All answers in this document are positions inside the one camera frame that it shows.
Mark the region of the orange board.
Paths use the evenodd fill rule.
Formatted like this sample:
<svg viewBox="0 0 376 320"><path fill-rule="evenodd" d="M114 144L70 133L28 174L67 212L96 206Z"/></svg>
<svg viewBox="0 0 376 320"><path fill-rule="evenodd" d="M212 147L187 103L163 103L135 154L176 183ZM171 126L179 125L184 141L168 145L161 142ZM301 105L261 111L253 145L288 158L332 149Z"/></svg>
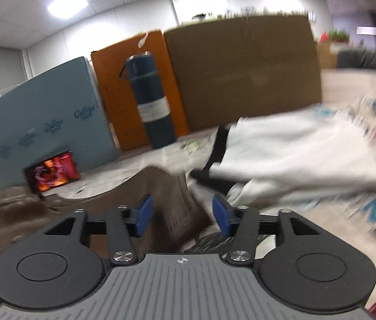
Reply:
<svg viewBox="0 0 376 320"><path fill-rule="evenodd" d="M184 104L163 32L153 30L140 33L90 54L106 115L123 151L149 145L149 138L141 122L129 80L119 76L125 61L130 56L147 51L153 55L162 80L176 136L182 137L189 133Z"/></svg>

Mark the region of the blue foam board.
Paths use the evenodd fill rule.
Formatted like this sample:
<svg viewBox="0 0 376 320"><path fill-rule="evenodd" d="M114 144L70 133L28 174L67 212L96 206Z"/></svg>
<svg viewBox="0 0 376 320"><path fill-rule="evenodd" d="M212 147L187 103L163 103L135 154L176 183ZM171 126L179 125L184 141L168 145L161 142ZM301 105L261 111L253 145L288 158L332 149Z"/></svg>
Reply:
<svg viewBox="0 0 376 320"><path fill-rule="evenodd" d="M0 97L0 191L24 184L25 168L67 151L80 172L118 157L85 57L44 71Z"/></svg>

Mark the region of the phone with red screen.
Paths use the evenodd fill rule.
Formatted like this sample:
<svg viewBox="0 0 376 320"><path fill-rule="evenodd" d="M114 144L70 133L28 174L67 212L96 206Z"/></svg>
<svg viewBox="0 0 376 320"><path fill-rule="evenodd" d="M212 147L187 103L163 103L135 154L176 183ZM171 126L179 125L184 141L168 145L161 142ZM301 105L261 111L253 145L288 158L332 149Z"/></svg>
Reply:
<svg viewBox="0 0 376 320"><path fill-rule="evenodd" d="M55 155L23 170L32 193L39 194L80 180L71 151Z"/></svg>

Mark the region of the white folded garment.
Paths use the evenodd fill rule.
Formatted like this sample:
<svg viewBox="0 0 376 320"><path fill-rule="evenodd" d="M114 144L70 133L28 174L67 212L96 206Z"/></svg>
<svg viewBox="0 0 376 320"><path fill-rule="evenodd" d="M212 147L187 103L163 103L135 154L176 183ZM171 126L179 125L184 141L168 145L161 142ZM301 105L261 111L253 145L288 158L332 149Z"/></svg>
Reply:
<svg viewBox="0 0 376 320"><path fill-rule="evenodd" d="M376 153L361 128L313 107L220 127L190 176L234 207L308 202L376 191Z"/></svg>

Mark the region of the dark blue thermos bottle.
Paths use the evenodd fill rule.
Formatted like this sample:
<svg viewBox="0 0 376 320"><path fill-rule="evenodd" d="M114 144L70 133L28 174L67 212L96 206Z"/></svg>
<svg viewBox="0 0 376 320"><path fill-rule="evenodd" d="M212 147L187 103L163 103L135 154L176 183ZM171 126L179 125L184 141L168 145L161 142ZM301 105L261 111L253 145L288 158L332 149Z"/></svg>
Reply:
<svg viewBox="0 0 376 320"><path fill-rule="evenodd" d="M130 56L124 62L119 78L129 81L151 146L160 149L174 143L176 133L171 109L153 55L144 52Z"/></svg>

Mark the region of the brown cardboard board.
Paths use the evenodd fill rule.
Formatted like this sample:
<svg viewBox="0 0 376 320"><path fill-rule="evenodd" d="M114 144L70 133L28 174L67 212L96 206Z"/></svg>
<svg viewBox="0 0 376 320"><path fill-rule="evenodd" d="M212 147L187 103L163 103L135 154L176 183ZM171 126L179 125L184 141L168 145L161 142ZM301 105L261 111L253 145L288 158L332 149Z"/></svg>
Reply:
<svg viewBox="0 0 376 320"><path fill-rule="evenodd" d="M168 30L164 39L192 131L322 102L303 15L216 19Z"/></svg>

